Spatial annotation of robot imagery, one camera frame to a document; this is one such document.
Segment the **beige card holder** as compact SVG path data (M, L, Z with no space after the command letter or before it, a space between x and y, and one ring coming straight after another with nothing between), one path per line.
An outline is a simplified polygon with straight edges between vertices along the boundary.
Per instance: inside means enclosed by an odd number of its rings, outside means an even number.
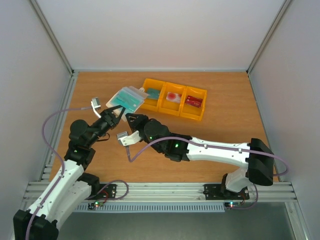
M145 92L144 88L125 86L114 94L106 106L111 108L120 105L125 108L125 113L135 113L148 96L149 94Z

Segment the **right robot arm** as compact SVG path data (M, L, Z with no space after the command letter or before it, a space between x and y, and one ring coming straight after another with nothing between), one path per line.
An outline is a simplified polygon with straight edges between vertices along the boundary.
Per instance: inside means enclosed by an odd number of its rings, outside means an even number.
M126 149L138 142L145 142L175 162L211 161L238 167L222 177L217 193L208 191L207 195L233 199L249 185L273 185L274 156L258 138L252 138L249 143L213 142L173 133L166 125L143 114L128 113L126 119L132 133L125 131L117 135L117 140Z

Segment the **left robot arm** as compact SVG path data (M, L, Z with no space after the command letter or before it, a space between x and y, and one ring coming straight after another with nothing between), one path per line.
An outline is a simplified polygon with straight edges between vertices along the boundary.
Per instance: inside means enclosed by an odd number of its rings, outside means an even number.
M100 195L99 177L85 170L96 153L93 144L119 124L121 116L115 115L115 110L123 114L125 108L117 105L103 110L92 125L82 119L70 125L68 150L60 169L37 200L13 217L16 240L56 240L76 206Z

